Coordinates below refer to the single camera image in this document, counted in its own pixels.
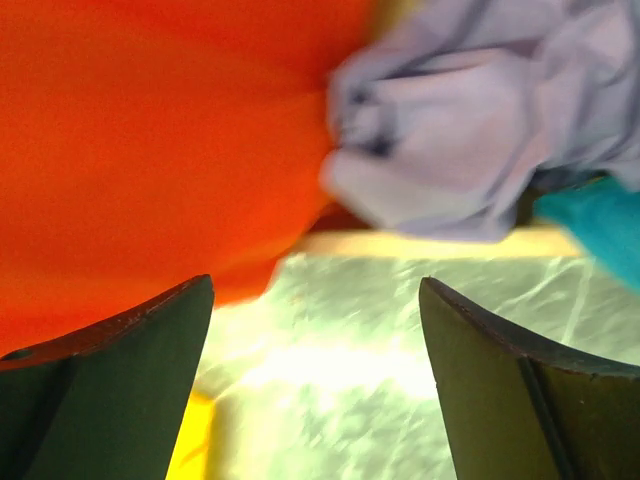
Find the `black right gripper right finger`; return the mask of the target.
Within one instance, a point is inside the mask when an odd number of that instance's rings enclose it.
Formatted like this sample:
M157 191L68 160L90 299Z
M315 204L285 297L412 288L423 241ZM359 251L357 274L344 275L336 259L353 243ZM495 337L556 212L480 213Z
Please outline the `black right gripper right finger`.
M552 341L432 277L419 308L458 478L638 478L638 366Z

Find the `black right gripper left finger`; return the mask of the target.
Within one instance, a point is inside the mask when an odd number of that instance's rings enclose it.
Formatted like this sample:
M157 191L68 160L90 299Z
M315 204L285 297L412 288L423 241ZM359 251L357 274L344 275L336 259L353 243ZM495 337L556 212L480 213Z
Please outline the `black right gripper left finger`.
M2 478L165 478L213 302L197 276L3 356Z

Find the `purple t-shirt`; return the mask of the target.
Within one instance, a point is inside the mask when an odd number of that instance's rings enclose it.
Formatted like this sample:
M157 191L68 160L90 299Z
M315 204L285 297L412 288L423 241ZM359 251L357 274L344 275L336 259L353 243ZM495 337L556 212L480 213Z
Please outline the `purple t-shirt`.
M381 229L494 242L535 176L639 186L635 1L429 1L333 73L325 187Z

